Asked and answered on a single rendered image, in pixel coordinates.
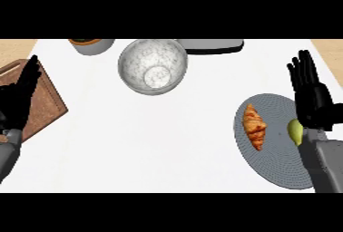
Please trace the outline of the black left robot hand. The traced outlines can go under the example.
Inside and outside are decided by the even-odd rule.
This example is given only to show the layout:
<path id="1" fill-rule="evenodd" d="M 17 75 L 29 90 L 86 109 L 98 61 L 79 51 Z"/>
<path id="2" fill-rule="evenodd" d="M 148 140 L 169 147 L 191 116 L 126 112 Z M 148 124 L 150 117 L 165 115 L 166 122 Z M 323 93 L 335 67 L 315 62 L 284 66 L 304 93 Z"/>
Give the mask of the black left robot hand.
<path id="1" fill-rule="evenodd" d="M 0 133 L 5 130 L 23 130 L 29 121 L 32 98 L 42 75 L 37 56 L 27 62 L 20 80 L 0 86 Z"/>

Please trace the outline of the grey pot with orange rim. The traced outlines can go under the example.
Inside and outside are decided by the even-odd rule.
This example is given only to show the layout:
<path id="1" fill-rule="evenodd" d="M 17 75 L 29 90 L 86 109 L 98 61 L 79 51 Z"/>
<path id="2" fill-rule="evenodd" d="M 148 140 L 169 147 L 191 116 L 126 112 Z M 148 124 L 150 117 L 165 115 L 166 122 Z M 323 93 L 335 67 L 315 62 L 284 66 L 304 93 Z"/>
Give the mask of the grey pot with orange rim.
<path id="1" fill-rule="evenodd" d="M 114 39 L 92 39 L 85 42 L 80 42 L 76 39 L 70 39 L 70 43 L 73 44 L 80 54 L 94 56 L 108 50 L 114 44 Z"/>

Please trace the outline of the round grey woven placemat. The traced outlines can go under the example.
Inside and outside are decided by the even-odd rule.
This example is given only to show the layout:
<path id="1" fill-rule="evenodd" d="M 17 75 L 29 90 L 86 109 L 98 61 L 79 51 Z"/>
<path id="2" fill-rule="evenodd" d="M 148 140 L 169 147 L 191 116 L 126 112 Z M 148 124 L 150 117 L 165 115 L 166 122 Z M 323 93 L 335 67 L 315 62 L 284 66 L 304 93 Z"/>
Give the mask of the round grey woven placemat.
<path id="1" fill-rule="evenodd" d="M 268 125 L 262 150 L 253 148 L 243 126 L 244 110 L 249 104 Z M 273 93 L 249 97 L 236 113 L 236 143 L 250 167 L 271 183 L 287 189 L 309 189 L 312 180 L 287 131 L 289 122 L 295 118 L 295 102 L 290 98 Z"/>

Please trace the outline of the yellow-green lemon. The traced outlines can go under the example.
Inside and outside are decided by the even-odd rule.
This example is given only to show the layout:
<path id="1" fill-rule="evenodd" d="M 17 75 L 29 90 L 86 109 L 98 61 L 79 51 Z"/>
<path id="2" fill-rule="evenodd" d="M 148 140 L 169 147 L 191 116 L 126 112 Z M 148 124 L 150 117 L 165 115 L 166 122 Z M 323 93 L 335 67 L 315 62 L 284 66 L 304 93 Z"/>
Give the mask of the yellow-green lemon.
<path id="1" fill-rule="evenodd" d="M 299 146 L 304 142 L 304 125 L 298 119 L 289 122 L 287 131 L 295 145 Z"/>

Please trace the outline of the white marble bowl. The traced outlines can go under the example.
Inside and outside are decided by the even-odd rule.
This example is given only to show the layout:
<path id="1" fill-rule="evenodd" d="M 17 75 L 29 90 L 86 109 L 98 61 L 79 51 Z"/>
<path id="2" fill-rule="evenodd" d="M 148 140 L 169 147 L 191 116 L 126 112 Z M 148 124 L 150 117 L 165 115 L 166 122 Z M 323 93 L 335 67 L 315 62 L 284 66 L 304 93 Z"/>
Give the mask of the white marble bowl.
<path id="1" fill-rule="evenodd" d="M 188 54 L 173 39 L 138 39 L 125 48 L 119 74 L 128 87 L 145 95 L 162 95 L 179 85 L 188 69 Z"/>

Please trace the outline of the grey and black appliance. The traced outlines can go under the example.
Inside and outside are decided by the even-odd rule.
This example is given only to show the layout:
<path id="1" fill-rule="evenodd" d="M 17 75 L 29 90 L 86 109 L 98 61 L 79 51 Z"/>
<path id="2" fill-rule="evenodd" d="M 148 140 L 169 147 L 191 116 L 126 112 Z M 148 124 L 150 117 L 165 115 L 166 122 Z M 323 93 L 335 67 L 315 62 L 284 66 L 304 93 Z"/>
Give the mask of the grey and black appliance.
<path id="1" fill-rule="evenodd" d="M 237 53 L 244 47 L 243 39 L 178 39 L 188 54 Z"/>

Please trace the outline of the brown wooden cutting board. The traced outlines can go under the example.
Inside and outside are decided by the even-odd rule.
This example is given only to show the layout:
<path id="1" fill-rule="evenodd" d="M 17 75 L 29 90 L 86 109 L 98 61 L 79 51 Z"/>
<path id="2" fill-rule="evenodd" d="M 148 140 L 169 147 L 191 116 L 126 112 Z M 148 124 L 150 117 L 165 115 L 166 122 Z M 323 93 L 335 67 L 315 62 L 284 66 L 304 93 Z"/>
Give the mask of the brown wooden cutting board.
<path id="1" fill-rule="evenodd" d="M 0 85 L 18 81 L 27 59 L 20 59 L 0 68 Z M 36 93 L 32 100 L 29 122 L 23 131 L 23 140 L 29 140 L 68 112 L 66 102 L 51 81 L 45 68 L 39 69 Z"/>

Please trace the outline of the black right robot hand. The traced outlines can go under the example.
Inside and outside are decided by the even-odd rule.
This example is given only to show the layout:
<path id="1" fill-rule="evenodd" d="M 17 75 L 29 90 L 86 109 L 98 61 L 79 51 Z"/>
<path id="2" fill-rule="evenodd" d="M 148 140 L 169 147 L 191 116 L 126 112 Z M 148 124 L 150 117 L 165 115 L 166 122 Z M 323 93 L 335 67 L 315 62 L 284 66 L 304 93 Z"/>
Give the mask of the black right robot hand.
<path id="1" fill-rule="evenodd" d="M 323 131 L 332 131 L 343 124 L 343 103 L 335 103 L 327 85 L 320 81 L 317 66 L 309 50 L 287 64 L 292 75 L 296 114 L 301 124 Z"/>

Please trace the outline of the golden brown croissant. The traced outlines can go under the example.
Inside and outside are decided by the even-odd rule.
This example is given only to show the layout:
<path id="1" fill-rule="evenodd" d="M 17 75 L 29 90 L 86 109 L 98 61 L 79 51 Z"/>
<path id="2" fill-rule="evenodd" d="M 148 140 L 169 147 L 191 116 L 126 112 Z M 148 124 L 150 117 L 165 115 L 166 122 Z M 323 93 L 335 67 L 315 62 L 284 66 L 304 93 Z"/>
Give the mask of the golden brown croissant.
<path id="1" fill-rule="evenodd" d="M 261 151 L 265 144 L 265 132 L 268 125 L 252 104 L 247 105 L 244 110 L 243 127 L 252 146 L 258 151 Z"/>

